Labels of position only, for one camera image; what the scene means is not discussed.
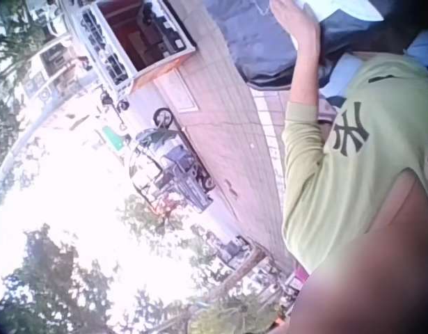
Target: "ny logo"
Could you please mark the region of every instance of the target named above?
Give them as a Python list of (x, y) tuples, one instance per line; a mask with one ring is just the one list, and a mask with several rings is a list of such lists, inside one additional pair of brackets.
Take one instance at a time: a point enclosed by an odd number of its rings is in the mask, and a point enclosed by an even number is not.
[[(357, 153), (362, 148), (363, 144), (367, 142), (367, 139), (370, 136), (370, 134), (367, 132), (367, 130), (364, 129), (362, 123), (360, 122), (360, 102), (354, 102), (354, 121), (356, 123), (355, 127), (348, 125), (347, 112), (348, 109), (342, 113), (342, 120), (344, 124), (339, 125), (336, 123), (333, 129), (336, 134), (336, 141), (334, 143), (333, 149), (340, 149), (340, 153), (344, 157), (348, 157), (348, 138), (353, 141)], [(343, 140), (341, 140), (340, 136), (341, 131), (343, 133)]]

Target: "white paper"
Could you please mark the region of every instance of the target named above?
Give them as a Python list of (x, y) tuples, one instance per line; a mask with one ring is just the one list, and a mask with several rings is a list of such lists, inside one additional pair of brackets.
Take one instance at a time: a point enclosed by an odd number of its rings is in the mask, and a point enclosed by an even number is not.
[(381, 13), (369, 0), (331, 0), (340, 10), (363, 21), (383, 21)]
[(309, 4), (319, 22), (338, 10), (338, 7), (332, 0), (295, 0), (295, 2), (297, 2), (300, 8), (303, 8), (305, 3)]
[[(295, 0), (300, 8), (308, 3), (319, 22), (331, 16), (337, 10), (341, 10), (356, 19), (364, 21), (383, 21), (381, 13), (370, 3), (369, 0)], [(298, 44), (291, 36), (292, 43), (297, 49)]]

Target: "wheel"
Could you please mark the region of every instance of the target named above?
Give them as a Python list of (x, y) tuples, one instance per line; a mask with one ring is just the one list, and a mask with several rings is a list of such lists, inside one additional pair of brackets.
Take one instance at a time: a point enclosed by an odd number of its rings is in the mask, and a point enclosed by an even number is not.
[(169, 108), (160, 108), (153, 114), (153, 123), (155, 127), (164, 127), (168, 129), (173, 121), (174, 117)]
[(123, 111), (126, 111), (130, 106), (130, 103), (127, 101), (121, 101), (118, 103), (118, 110), (121, 109)]
[(207, 177), (202, 178), (201, 187), (206, 193), (211, 191), (213, 188), (215, 188), (215, 183), (212, 177), (208, 175)]

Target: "tree trunk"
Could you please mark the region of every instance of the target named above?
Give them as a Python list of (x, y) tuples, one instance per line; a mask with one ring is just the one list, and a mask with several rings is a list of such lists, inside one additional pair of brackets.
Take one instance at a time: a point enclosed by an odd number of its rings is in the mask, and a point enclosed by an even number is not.
[(209, 293), (207, 300), (212, 302), (216, 301), (222, 296), (225, 296), (229, 290), (237, 285), (237, 283), (242, 280), (243, 277), (248, 275), (248, 273), (253, 270), (253, 268), (257, 266), (265, 257), (266, 254), (264, 251), (260, 247), (254, 246), (253, 252), (249, 255), (246, 261), (234, 273), (226, 278), (225, 281), (221, 283), (221, 285), (213, 289)]

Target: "tree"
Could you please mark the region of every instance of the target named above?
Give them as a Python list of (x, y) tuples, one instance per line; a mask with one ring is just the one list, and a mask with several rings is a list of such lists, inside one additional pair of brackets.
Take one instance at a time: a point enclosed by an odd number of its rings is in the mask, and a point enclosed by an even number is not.
[(40, 162), (48, 155), (47, 147), (40, 137), (34, 137), (24, 147), (17, 155), (9, 174), (5, 177), (0, 190), (0, 205), (3, 204), (7, 193), (15, 185), (18, 186), (18, 189), (22, 190), (30, 187), (35, 182), (40, 173)]
[(253, 292), (219, 299), (196, 317), (189, 328), (191, 334), (265, 333), (276, 314), (274, 303), (263, 304)]
[(19, 113), (24, 108), (24, 96), (16, 96), (15, 89), (25, 80), (31, 59), (45, 43), (42, 24), (33, 20), (25, 0), (0, 3), (0, 166), (20, 133)]
[(33, 20), (24, 0), (4, 1), (0, 6), (8, 13), (0, 23), (5, 30), (0, 34), (0, 91), (13, 91), (29, 71), (31, 58), (45, 43), (45, 35), (42, 22)]
[(264, 251), (254, 245), (253, 252), (248, 256), (248, 258), (237, 268), (234, 273), (232, 273), (228, 278), (226, 278), (221, 285), (217, 288), (212, 289), (207, 297), (209, 301), (217, 301), (223, 296), (226, 296), (228, 292), (238, 284), (246, 275), (248, 275), (255, 266), (257, 266), (264, 258), (266, 254)]
[(150, 250), (158, 255), (177, 257), (179, 253), (173, 251), (187, 242), (187, 238), (180, 234), (181, 216), (174, 212), (163, 225), (162, 220), (139, 196), (129, 196), (124, 202), (124, 207), (118, 209), (118, 217), (130, 229), (138, 243), (148, 244)]
[[(120, 331), (125, 334), (149, 333), (151, 328), (178, 316), (187, 309), (181, 301), (164, 305), (161, 299), (153, 299), (146, 289), (139, 289), (135, 297), (134, 313), (125, 312), (124, 322), (118, 324)], [(179, 327), (180, 324), (175, 323), (162, 333), (176, 334)]]
[(190, 239), (186, 247), (193, 253), (189, 263), (193, 267), (192, 278), (198, 291), (207, 293), (229, 276), (229, 273), (212, 270), (212, 262), (216, 258), (216, 249), (205, 243), (203, 239), (200, 237)]
[(107, 325), (113, 278), (101, 272), (97, 261), (91, 269), (80, 267), (78, 256), (72, 244), (56, 245), (46, 224), (26, 233), (22, 266), (3, 280), (0, 322), (8, 332), (114, 333)]

